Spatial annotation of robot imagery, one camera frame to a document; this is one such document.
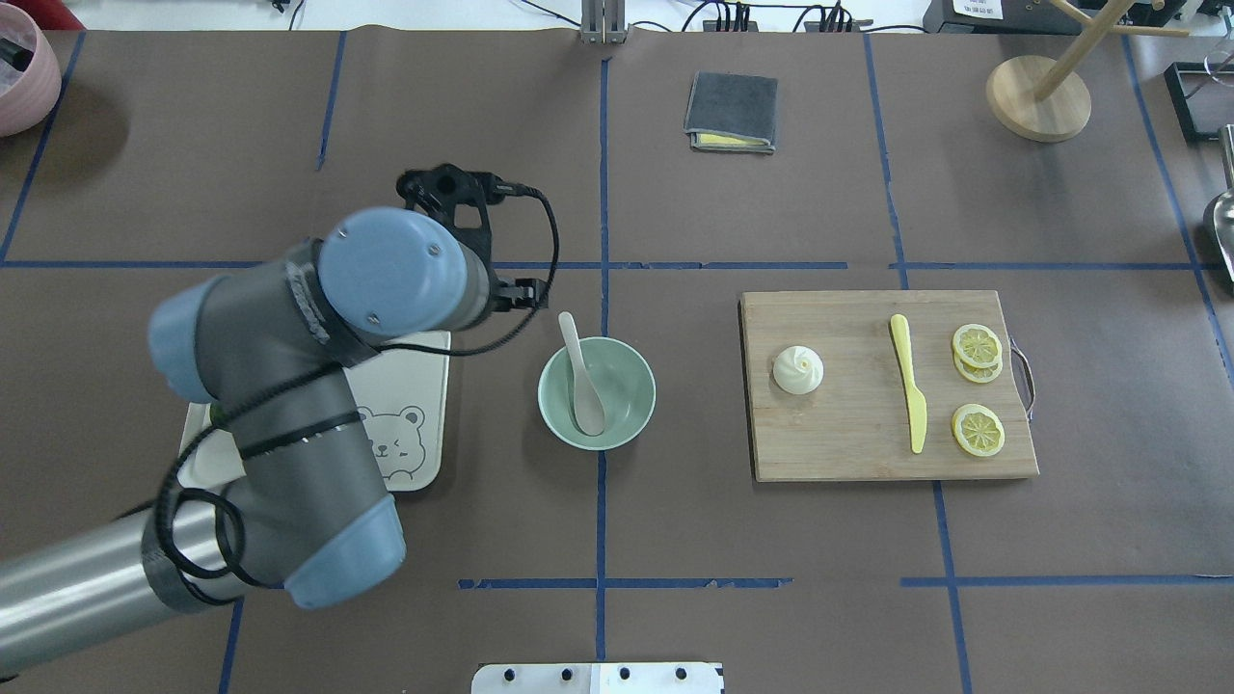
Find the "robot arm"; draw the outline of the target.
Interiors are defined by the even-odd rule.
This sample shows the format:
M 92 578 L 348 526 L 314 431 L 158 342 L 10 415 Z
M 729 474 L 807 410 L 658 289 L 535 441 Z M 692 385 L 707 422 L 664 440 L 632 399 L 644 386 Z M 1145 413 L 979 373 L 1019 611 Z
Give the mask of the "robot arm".
M 550 291 L 500 280 L 445 224 L 383 206 L 160 304 L 151 359 L 218 417 L 148 508 L 2 564 L 4 680 L 254 588 L 322 609 L 383 583 L 406 545 L 346 369 L 407 333 L 536 312 Z

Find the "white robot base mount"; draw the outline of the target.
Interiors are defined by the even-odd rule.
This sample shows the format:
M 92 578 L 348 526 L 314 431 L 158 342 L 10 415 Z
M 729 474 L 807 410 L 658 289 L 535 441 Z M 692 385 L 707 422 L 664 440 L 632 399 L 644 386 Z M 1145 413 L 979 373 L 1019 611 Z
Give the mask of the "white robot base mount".
M 485 664 L 471 693 L 724 693 L 721 663 L 701 659 Z

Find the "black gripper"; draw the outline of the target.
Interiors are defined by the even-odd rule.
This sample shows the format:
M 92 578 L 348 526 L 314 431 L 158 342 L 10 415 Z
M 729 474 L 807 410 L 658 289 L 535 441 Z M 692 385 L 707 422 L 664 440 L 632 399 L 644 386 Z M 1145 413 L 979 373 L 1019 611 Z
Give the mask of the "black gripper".
M 538 280 L 538 278 L 511 280 L 511 278 L 499 277 L 494 269 L 489 269 L 487 303 L 482 310 L 482 319 L 487 319 L 494 312 L 542 310 L 548 303 L 545 295 L 548 290 L 550 290 L 549 282 Z

